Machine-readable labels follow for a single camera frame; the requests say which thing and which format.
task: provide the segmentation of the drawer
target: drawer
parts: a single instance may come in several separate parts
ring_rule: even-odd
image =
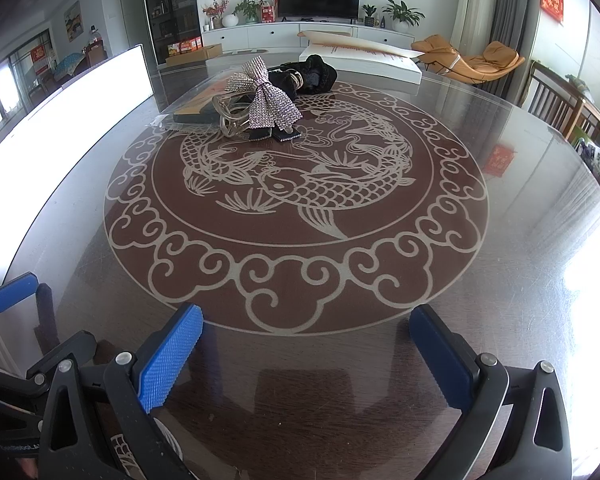
[[[411,49],[411,43],[415,41],[413,36],[399,34],[383,28],[358,27],[358,37],[360,40],[375,41],[377,43],[386,43],[398,48]]]
[[[218,30],[203,32],[202,41],[205,46],[221,44],[223,52],[247,50],[249,48],[247,29],[245,27],[219,28]]]
[[[299,48],[300,29],[293,23],[271,23],[246,28],[249,35],[249,48]]]
[[[301,23],[300,30],[315,30],[316,32],[339,32],[347,36],[354,35],[353,27],[349,25],[333,25],[331,23]],[[303,48],[309,46],[307,38],[300,38],[300,46]]]

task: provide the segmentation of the beige curtain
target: beige curtain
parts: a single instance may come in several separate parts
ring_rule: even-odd
[[[458,0],[451,44],[463,56],[483,53],[489,43],[496,0]]]

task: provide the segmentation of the gray curtain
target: gray curtain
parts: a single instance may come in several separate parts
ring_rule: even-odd
[[[526,8],[529,0],[496,0],[490,41],[499,41],[520,52],[525,30]],[[480,87],[498,97],[507,94],[513,74],[483,83]]]

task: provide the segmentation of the metal screw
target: metal screw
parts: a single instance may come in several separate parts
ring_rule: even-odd
[[[60,361],[60,364],[58,365],[58,371],[62,373],[68,372],[69,370],[71,370],[71,366],[71,359],[65,359],[64,361]]]
[[[480,355],[480,361],[482,361],[483,365],[494,366],[498,362],[498,359],[495,355],[486,352]]]
[[[540,367],[543,372],[548,374],[554,373],[554,366],[549,361],[540,361]]]
[[[116,355],[116,362],[119,365],[126,365],[131,362],[131,357],[132,355],[129,352],[120,352],[118,355]]]

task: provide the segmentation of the open book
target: open book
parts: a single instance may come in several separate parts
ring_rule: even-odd
[[[303,33],[311,43],[300,55],[300,61],[317,54],[336,70],[420,84],[422,72],[411,58],[421,56],[422,52],[328,32],[304,30]]]

